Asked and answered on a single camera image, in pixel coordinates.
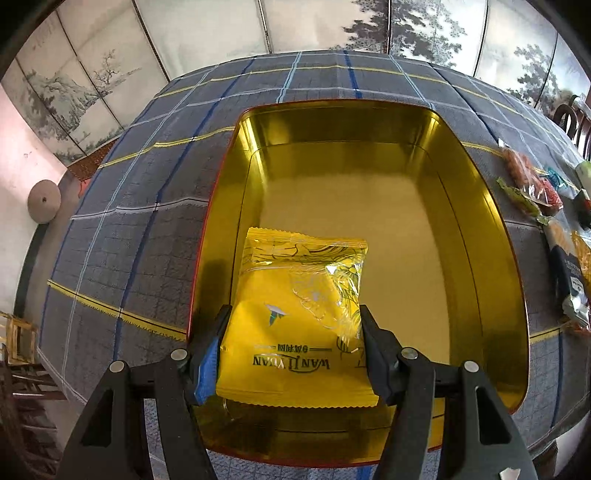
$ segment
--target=metal screw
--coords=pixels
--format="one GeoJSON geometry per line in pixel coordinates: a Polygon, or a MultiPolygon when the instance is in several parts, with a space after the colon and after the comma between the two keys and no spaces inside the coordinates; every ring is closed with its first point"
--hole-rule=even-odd
{"type": "Polygon", "coordinates": [[[468,360],[466,363],[464,363],[464,368],[473,374],[479,370],[478,364],[472,360],[468,360]]]}
{"type": "Polygon", "coordinates": [[[121,360],[117,360],[109,365],[109,370],[114,374],[118,374],[125,368],[125,364],[121,360]]]}
{"type": "Polygon", "coordinates": [[[418,358],[418,352],[414,348],[405,347],[400,352],[406,360],[415,360],[418,358]]]}
{"type": "Polygon", "coordinates": [[[513,469],[507,467],[501,473],[499,473],[499,476],[501,477],[501,480],[517,480],[520,473],[521,468],[513,469]]]}
{"type": "Polygon", "coordinates": [[[170,354],[170,358],[172,358],[176,362],[180,362],[181,360],[185,360],[187,358],[187,351],[184,348],[177,348],[173,350],[170,354]]]}

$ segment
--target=gold metal tray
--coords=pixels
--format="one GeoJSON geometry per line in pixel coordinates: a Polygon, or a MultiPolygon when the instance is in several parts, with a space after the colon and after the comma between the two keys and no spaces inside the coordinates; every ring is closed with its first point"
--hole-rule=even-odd
{"type": "MultiPolygon", "coordinates": [[[[479,362],[509,410],[521,404],[528,328],[511,244],[483,178],[433,111],[328,100],[245,112],[210,202],[189,336],[232,301],[251,226],[367,240],[360,301],[378,324],[433,361],[479,362]]],[[[437,399],[431,448],[443,410],[437,399]]],[[[195,410],[209,449],[301,466],[376,462],[393,412],[219,397],[195,410]]]]}

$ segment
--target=food bag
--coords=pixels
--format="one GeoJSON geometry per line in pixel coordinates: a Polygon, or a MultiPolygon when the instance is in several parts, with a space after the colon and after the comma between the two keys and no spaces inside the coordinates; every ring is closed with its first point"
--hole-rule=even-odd
{"type": "Polygon", "coordinates": [[[554,187],[554,190],[561,196],[567,197],[569,199],[573,199],[575,195],[577,195],[578,189],[572,185],[568,184],[560,174],[553,169],[552,167],[546,168],[546,174],[544,178],[547,179],[551,185],[554,187]]]}
{"type": "Polygon", "coordinates": [[[502,188],[503,192],[511,199],[513,204],[524,214],[536,219],[542,225],[548,225],[549,217],[542,214],[540,206],[527,196],[522,190],[515,187],[509,187],[505,180],[498,178],[496,182],[502,188]]]}
{"type": "Polygon", "coordinates": [[[584,278],[585,291],[591,291],[591,248],[585,243],[583,238],[573,230],[570,233],[570,238],[573,241],[574,251],[579,259],[581,273],[584,278]]]}
{"type": "Polygon", "coordinates": [[[503,158],[511,178],[526,196],[538,203],[545,215],[556,215],[564,206],[560,196],[546,178],[540,178],[529,157],[504,145],[503,158]]]}
{"type": "Polygon", "coordinates": [[[528,156],[509,147],[503,148],[502,153],[517,188],[532,200],[548,204],[545,186],[535,172],[528,156]]]}
{"type": "Polygon", "coordinates": [[[216,392],[274,407],[370,407],[363,240],[248,230],[216,392]]]}
{"type": "Polygon", "coordinates": [[[587,190],[580,189],[573,200],[574,209],[581,226],[585,229],[591,228],[591,199],[587,190]]]}
{"type": "Polygon", "coordinates": [[[554,218],[544,226],[550,247],[550,267],[556,277],[564,314],[580,328],[589,328],[589,301],[584,276],[569,233],[554,218]]]}

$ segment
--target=white wall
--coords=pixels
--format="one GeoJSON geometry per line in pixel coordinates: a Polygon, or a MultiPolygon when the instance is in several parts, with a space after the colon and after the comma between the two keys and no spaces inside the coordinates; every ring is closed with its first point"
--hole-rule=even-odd
{"type": "Polygon", "coordinates": [[[0,310],[12,313],[18,281],[37,228],[27,211],[33,185],[59,183],[66,168],[41,143],[0,87],[0,310]]]}

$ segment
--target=blue gripper pad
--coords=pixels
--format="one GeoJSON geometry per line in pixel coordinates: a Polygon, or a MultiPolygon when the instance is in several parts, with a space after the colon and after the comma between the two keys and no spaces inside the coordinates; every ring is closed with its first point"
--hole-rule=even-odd
{"type": "Polygon", "coordinates": [[[207,352],[197,374],[197,387],[195,388],[195,400],[203,405],[211,396],[215,395],[217,383],[217,358],[219,355],[219,338],[215,337],[209,345],[207,352]]]}

